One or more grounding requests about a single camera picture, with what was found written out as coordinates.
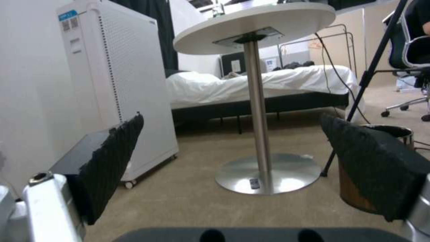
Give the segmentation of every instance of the white air purifier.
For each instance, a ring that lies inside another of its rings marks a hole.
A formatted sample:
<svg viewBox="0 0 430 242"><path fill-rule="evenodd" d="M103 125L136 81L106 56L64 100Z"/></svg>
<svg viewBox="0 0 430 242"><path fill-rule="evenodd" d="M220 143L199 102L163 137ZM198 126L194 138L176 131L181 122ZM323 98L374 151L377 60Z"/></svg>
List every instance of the white air purifier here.
<svg viewBox="0 0 430 242"><path fill-rule="evenodd" d="M108 0L57 10L84 132L144 116L122 177L135 179L178 152L156 20Z"/></svg>

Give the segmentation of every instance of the bed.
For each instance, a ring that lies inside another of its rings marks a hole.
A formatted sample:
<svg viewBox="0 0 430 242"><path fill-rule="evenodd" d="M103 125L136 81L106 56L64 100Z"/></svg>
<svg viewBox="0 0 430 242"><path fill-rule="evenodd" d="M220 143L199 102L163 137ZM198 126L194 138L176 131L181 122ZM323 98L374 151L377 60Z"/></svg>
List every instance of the bed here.
<svg viewBox="0 0 430 242"><path fill-rule="evenodd" d="M335 68L356 95L355 74L341 65ZM348 89L331 66L326 65L325 70L322 65L314 65L262 74L266 112L334 106L344 107L348 113L353 103ZM167 78L167 89L176 123L234 116L240 121L239 116L251 114L246 76L221 80L210 74L180 72Z"/></svg>

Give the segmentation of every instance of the white bedsheet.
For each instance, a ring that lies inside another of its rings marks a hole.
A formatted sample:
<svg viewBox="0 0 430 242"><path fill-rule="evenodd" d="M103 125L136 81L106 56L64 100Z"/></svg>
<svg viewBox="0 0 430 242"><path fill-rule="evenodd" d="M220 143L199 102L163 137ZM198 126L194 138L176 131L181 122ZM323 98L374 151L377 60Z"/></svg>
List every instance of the white bedsheet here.
<svg viewBox="0 0 430 242"><path fill-rule="evenodd" d="M343 81L357 96L359 86L354 73L344 66L335 67ZM341 83L332 66L326 65L326 74L332 94L348 93L348 89ZM329 93L322 65L264 73L262 81L266 98L304 92ZM211 74L181 72L167 78L167 90L172 109L249 100L246 76L220 80ZM349 96L350 105L345 110L346 116L353 104L352 97ZM359 107L364 112L364 101L360 102ZM356 112L353 121L356 121L358 116Z"/></svg>

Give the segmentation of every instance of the bed leg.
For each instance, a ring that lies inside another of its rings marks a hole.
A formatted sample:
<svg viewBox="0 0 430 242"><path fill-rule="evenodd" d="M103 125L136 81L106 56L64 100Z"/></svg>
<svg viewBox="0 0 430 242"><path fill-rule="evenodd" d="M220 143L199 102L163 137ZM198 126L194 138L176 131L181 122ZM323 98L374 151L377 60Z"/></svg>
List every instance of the bed leg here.
<svg viewBox="0 0 430 242"><path fill-rule="evenodd" d="M237 132L242 134L242 126L240 125L240 116L237 116Z"/></svg>

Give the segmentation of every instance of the round white table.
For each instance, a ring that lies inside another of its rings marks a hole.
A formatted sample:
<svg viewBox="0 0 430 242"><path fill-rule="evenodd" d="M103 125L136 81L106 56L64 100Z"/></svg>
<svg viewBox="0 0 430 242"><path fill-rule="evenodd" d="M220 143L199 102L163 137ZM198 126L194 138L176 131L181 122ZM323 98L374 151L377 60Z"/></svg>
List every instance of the round white table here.
<svg viewBox="0 0 430 242"><path fill-rule="evenodd" d="M321 169L311 157L270 153L258 48L305 37L334 19L335 10L325 4L271 4L210 19L176 36L173 46L185 54L245 51L257 156L224 165L216 177L219 185L240 193L272 195L318 179Z"/></svg>

